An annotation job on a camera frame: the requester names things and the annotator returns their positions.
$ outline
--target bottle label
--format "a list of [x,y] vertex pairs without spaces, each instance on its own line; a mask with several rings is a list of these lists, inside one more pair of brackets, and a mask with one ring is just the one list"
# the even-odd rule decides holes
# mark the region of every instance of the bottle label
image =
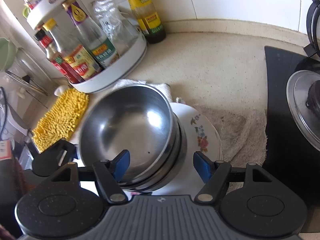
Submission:
[[78,73],[60,56],[50,61],[62,75],[70,80],[71,83],[79,83],[83,80]]
[[77,2],[72,3],[68,7],[67,13],[70,15],[74,25],[79,25],[88,17]]
[[140,26],[143,34],[145,34],[145,35],[149,34],[149,32],[148,32],[148,30],[147,30],[147,27],[145,26],[145,24],[144,24],[144,22],[142,21],[142,19],[138,19],[137,21],[138,21],[138,23],[139,23],[139,26]]
[[64,60],[84,79],[97,74],[94,68],[96,62],[81,44],[69,56],[64,57]]
[[151,0],[128,0],[128,2],[131,10],[151,4]]
[[49,37],[49,36],[44,36],[42,39],[41,39],[41,41],[40,41],[40,44],[44,47],[44,48],[46,48],[46,47],[48,47],[48,45],[50,44],[52,42],[52,39]]
[[108,67],[119,58],[116,48],[108,38],[100,46],[92,49],[91,52],[96,60],[104,67]]
[[151,33],[156,33],[163,28],[157,12],[150,14],[144,19],[148,24]]

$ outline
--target stacked metal bowl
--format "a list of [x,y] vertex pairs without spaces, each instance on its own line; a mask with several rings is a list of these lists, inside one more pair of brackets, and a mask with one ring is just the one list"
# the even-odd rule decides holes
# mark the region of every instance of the stacked metal bowl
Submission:
[[129,85],[106,95],[94,107],[80,133],[79,153],[89,166],[129,150],[130,166],[119,185],[126,190],[152,191],[168,177],[186,144],[183,134],[159,90]]

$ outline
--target gray rubber pad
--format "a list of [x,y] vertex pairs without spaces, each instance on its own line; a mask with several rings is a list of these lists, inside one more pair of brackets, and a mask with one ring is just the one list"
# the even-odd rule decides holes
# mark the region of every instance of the gray rubber pad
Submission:
[[[33,240],[30,236],[23,240]],[[133,197],[112,206],[102,221],[74,240],[249,240],[229,228],[214,208],[193,203],[189,196]],[[288,240],[298,240],[291,236]]]

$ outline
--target sticker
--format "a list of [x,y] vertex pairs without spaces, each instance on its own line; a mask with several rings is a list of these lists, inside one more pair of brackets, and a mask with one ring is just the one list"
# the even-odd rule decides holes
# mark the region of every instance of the sticker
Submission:
[[145,20],[150,30],[157,28],[161,24],[161,21],[159,19],[157,12],[145,17]]
[[78,73],[60,56],[56,57],[51,61],[51,63],[60,71],[62,75],[69,79],[71,83],[79,83],[83,81]]
[[10,140],[0,141],[0,161],[11,159]]
[[41,39],[41,41],[40,41],[40,44],[44,47],[44,48],[46,48],[46,47],[48,47],[48,45],[50,44],[52,42],[52,39],[49,37],[49,36],[44,36],[42,39]]
[[157,32],[159,32],[160,30],[162,30],[163,29],[163,26],[162,26],[162,24],[160,24],[158,27],[156,27],[156,28],[154,28],[154,29],[150,29],[150,32],[151,33],[157,33]]
[[151,3],[151,0],[128,0],[130,9],[134,10],[136,7],[144,7]]
[[81,44],[76,47],[73,53],[64,57],[64,60],[84,79],[89,79],[97,74],[94,68],[96,62]]
[[74,25],[79,25],[88,17],[77,2],[72,3],[68,7],[67,13],[70,15]]
[[104,67],[108,67],[119,58],[116,48],[108,38],[100,46],[91,50],[91,52],[96,60],[98,60],[98,62],[100,62]]

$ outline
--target white rotating tray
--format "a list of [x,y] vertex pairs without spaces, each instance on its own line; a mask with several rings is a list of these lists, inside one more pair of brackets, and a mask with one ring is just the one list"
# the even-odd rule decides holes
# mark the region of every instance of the white rotating tray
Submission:
[[141,62],[147,52],[147,42],[143,34],[139,37],[126,53],[107,69],[87,81],[71,85],[80,92],[97,93],[107,89],[119,78],[128,75]]
[[62,2],[65,0],[55,0],[50,3],[50,0],[41,0],[33,10],[30,11],[27,22],[33,30],[41,28],[44,22],[49,20],[54,14],[62,11]]

